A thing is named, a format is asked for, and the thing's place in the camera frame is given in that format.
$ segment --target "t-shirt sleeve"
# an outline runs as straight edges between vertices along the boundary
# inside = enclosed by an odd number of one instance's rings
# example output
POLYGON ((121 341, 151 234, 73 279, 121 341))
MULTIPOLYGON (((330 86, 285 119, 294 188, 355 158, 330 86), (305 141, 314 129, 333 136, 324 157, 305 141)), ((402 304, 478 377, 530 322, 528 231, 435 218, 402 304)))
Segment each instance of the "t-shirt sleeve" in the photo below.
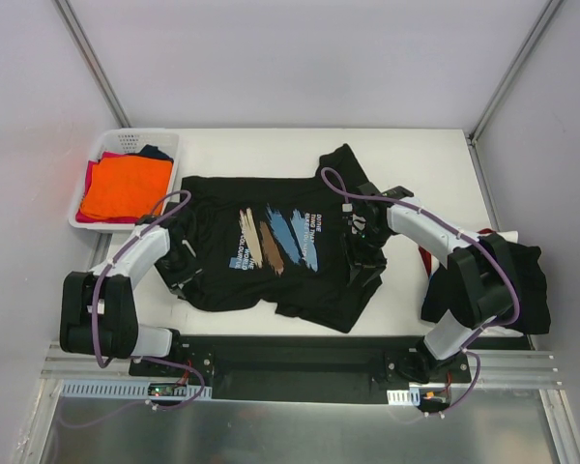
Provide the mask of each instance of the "t-shirt sleeve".
POLYGON ((321 171, 324 167, 331 167, 337 171, 348 189, 369 182, 363 168, 348 144, 344 143, 334 152, 320 157, 320 163, 318 169, 316 169, 316 177, 321 177, 321 171))

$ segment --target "black t-shirt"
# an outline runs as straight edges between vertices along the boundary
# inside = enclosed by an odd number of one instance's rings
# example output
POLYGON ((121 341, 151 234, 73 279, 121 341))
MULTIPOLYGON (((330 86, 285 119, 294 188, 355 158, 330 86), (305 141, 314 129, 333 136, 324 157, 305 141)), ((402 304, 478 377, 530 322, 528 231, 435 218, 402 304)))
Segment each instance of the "black t-shirt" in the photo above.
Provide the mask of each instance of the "black t-shirt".
POLYGON ((337 170, 346 187, 367 178, 348 145, 320 157, 309 179, 183 179, 195 228, 188 239, 203 272, 186 284, 207 311, 277 303, 276 312, 348 333, 382 281, 348 285, 343 198, 322 181, 337 170))

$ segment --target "white table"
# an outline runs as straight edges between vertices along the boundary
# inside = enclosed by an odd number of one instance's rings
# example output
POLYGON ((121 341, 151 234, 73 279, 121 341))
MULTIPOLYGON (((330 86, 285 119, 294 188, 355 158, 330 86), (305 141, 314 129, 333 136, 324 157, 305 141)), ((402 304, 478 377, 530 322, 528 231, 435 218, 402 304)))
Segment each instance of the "white table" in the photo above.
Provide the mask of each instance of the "white table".
MULTIPOLYGON (((318 157, 348 143, 380 190, 398 185, 415 193, 434 213, 468 230, 489 226, 479 183, 461 130, 179 130, 185 153, 176 187, 188 175, 311 177, 318 157)), ((109 255, 127 235, 114 234, 109 255)), ((427 277, 417 245, 401 236, 384 248, 389 260, 383 285, 365 308, 351 336, 422 335, 420 320, 427 277)), ((336 335, 298 318, 275 314, 275 305, 205 312, 171 295, 155 270, 135 289, 140 323, 182 334, 336 335)))

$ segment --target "blue paint stroke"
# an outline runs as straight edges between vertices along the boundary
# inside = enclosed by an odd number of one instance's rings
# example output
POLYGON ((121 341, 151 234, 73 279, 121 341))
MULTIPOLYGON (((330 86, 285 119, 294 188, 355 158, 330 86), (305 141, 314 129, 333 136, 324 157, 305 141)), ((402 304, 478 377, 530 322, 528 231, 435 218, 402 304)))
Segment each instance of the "blue paint stroke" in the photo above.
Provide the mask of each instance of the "blue paint stroke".
POLYGON ((294 264, 299 264, 299 261, 301 260, 301 253, 297 248, 297 244, 294 240, 294 237, 292 236, 290 227, 288 227, 286 219, 283 218, 279 211, 272 210, 269 206, 267 206, 267 217, 269 219, 271 229, 273 230, 273 235, 281 244, 283 250, 294 264))
POLYGON ((302 247, 303 260, 312 271, 318 271, 318 254, 316 253, 316 245, 311 241, 309 221, 306 217, 301 216, 299 210, 294 210, 290 222, 302 247))

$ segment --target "beige paint stroke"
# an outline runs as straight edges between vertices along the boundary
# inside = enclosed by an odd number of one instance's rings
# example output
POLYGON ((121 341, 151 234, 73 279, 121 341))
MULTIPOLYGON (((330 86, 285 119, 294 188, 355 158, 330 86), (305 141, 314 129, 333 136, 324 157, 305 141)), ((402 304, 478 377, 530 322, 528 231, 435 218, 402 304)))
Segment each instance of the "beige paint stroke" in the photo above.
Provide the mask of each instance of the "beige paint stroke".
POLYGON ((271 265, 275 274, 281 276, 283 274, 283 259, 273 239, 271 230, 269 230, 269 226, 262 221, 260 221, 260 235, 262 235, 262 249, 264 250, 266 261, 271 265))
POLYGON ((243 213, 241 211, 241 230, 243 231, 243 236, 249 247, 249 252, 251 253, 251 259, 257 268, 262 267, 262 250, 260 249, 260 241, 258 240, 258 231, 255 228, 255 223, 253 222, 253 215, 251 214, 251 208, 247 208, 243 213))

